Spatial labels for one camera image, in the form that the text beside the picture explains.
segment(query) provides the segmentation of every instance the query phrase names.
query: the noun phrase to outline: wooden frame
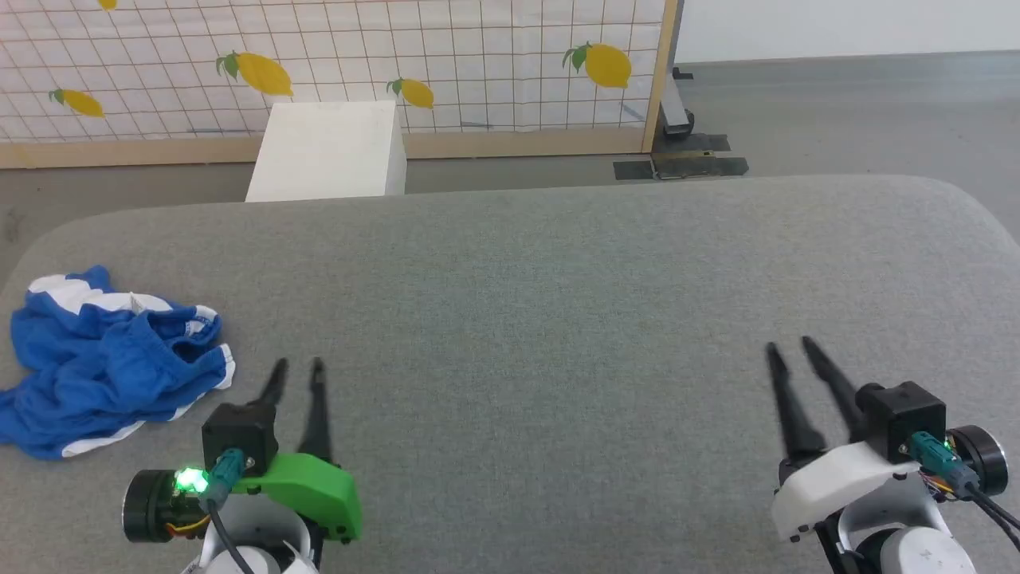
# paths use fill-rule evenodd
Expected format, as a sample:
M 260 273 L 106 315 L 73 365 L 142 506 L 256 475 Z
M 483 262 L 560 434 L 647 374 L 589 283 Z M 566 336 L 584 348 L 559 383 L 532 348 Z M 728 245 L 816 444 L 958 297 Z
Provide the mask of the wooden frame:
M 665 0 L 645 127 L 405 134 L 410 159 L 650 153 L 681 0 Z M 261 138 L 0 144 L 0 168 L 252 162 Z

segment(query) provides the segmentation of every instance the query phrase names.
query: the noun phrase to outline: green led light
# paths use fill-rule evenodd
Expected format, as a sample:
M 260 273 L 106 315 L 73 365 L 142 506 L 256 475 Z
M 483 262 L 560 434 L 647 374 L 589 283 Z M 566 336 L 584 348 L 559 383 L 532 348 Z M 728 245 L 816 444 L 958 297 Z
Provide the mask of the green led light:
M 177 490 L 202 493 L 209 487 L 209 478 L 202 469 L 182 469 L 177 471 L 176 487 Z

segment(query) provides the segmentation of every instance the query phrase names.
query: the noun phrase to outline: gray floor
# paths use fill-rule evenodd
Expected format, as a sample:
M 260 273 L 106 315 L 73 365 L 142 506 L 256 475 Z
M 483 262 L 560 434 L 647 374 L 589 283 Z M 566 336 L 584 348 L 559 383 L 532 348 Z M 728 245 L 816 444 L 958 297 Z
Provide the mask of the gray floor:
M 697 128 L 727 134 L 749 176 L 910 173 L 954 182 L 1020 237 L 1020 54 L 687 65 Z M 617 182 L 620 156 L 412 161 L 423 193 Z M 151 205 L 239 201 L 251 164 L 0 171 L 0 280 L 42 232 Z
M 1020 53 L 684 66 L 698 131 L 749 175 L 906 173 L 953 182 L 1020 237 Z

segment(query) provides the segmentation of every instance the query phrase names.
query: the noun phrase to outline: white wall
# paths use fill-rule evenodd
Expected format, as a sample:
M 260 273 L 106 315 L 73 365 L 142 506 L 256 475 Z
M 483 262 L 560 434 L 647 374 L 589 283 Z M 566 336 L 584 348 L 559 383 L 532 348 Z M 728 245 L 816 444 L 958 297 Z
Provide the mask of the white wall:
M 1020 0 L 685 0 L 678 62 L 1020 49 Z

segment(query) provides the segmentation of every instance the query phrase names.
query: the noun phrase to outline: lemon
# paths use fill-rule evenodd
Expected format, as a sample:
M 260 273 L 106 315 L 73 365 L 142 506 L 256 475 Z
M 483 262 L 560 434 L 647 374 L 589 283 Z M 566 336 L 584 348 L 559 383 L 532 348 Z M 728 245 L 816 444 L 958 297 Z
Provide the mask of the lemon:
M 563 54 L 563 65 L 570 59 L 574 69 L 580 71 L 581 64 L 588 76 L 603 88 L 626 88 L 630 80 L 630 60 L 618 48 L 608 44 L 588 42 L 570 48 Z
M 393 93 L 398 96 L 403 91 L 404 99 L 407 100 L 407 103 L 415 107 L 432 108 L 432 101 L 435 100 L 432 91 L 428 89 L 428 86 L 417 80 L 404 80 L 400 77 L 386 85 L 387 90 L 391 88 L 393 89 Z
M 291 90 L 291 76 L 287 70 L 278 63 L 265 56 L 253 54 L 251 52 L 231 52 L 223 57 L 216 58 L 216 74 L 219 68 L 228 73 L 231 77 L 238 79 L 238 71 L 249 86 L 255 88 L 263 94 L 270 96 L 293 96 Z
M 89 94 L 83 94 L 74 90 L 57 89 L 50 92 L 50 101 L 53 100 L 56 100 L 60 105 L 66 103 L 68 107 L 82 115 L 91 115 L 92 117 L 103 116 L 103 106 L 99 105 L 99 102 Z

